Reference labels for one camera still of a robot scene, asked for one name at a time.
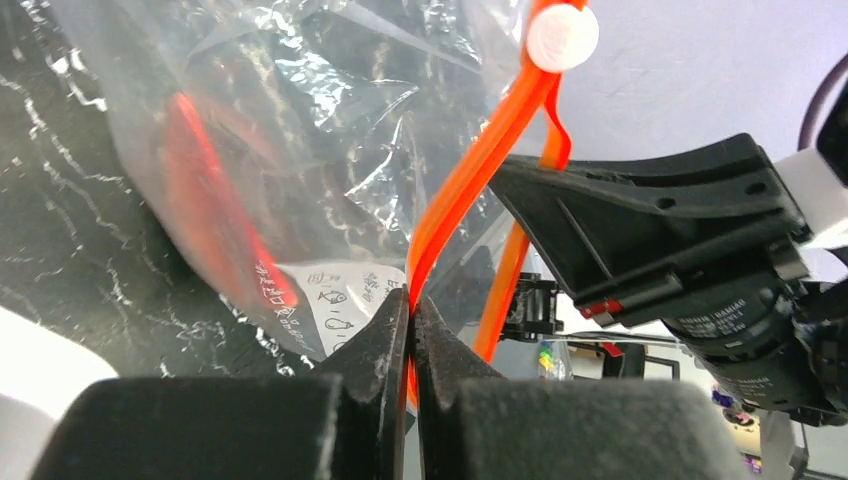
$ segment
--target wire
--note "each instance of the wire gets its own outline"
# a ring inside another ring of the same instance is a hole
[[[819,123],[821,112],[824,109],[825,102],[836,86],[839,84],[845,74],[848,73],[848,53],[836,62],[836,65],[830,70],[824,80],[822,80],[810,104],[807,106],[807,112],[804,114],[804,120],[801,122],[801,133],[798,135],[798,150],[809,148],[813,144],[813,130]]]
[[[662,347],[679,347],[680,341],[676,338],[659,337],[655,335],[640,335],[635,333],[616,332],[577,332],[568,335],[545,336],[545,341],[550,342],[610,342],[610,343],[639,343],[642,345],[656,345]]]

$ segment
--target white plastic clip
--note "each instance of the white plastic clip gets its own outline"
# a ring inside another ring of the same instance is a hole
[[[585,62],[598,46],[600,26],[585,7],[560,3],[539,12],[527,30],[527,54],[541,70],[562,73]]]

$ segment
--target clear plastic bag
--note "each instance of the clear plastic bag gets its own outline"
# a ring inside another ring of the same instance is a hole
[[[574,369],[571,354],[565,342],[542,341],[539,344],[539,378],[545,380],[572,380]]]
[[[54,0],[124,168],[189,263],[322,359],[406,280],[410,236],[518,70],[529,0]],[[428,282],[479,321],[486,191]]]

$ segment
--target black connector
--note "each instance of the black connector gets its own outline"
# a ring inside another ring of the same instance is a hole
[[[523,272],[519,277],[501,340],[536,343],[540,335],[554,335],[563,323],[556,320],[557,283],[542,280],[538,273]]]

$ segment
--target table surface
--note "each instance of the table surface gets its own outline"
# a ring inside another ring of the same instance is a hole
[[[0,0],[0,305],[124,376],[308,369],[185,264],[118,164],[94,81],[20,3]]]

